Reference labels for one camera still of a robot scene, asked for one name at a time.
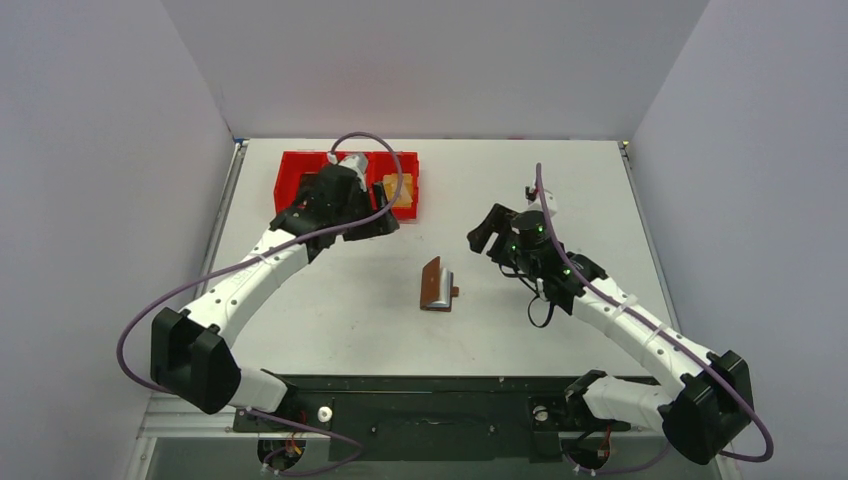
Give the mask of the brown leather card holder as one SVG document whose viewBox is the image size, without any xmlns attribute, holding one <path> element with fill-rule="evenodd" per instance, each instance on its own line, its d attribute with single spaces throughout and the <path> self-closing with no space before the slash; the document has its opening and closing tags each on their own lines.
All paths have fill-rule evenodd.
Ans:
<svg viewBox="0 0 848 480">
<path fill-rule="evenodd" d="M 430 260 L 421 273 L 419 308 L 424 311 L 451 312 L 460 289 L 454 273 L 445 267 L 441 257 Z"/>
</svg>

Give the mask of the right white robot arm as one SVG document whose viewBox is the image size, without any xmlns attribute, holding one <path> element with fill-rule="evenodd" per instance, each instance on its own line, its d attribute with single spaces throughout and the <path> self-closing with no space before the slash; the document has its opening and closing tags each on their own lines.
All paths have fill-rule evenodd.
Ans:
<svg viewBox="0 0 848 480">
<path fill-rule="evenodd" d="M 747 362 L 687 339 L 596 262 L 554 243 L 540 209 L 496 204 L 467 240 L 471 251 L 533 282 L 549 304 L 597 329 L 654 378 L 646 385 L 599 370 L 585 374 L 563 402 L 572 424 L 609 420 L 658 431 L 678 453 L 705 465 L 751 423 Z"/>
</svg>

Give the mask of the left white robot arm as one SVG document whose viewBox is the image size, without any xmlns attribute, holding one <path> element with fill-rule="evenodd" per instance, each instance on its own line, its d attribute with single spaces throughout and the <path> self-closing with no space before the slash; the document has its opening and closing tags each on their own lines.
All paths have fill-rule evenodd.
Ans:
<svg viewBox="0 0 848 480">
<path fill-rule="evenodd" d="M 231 349 L 265 302 L 337 239 L 388 235 L 399 227 L 381 183 L 368 184 L 362 153 L 327 164 L 301 187 L 244 258 L 244 267 L 181 310 L 164 308 L 152 321 L 151 379 L 201 411 L 226 406 L 259 410 L 272 429 L 291 427 L 298 402 L 286 383 L 237 363 Z"/>
</svg>

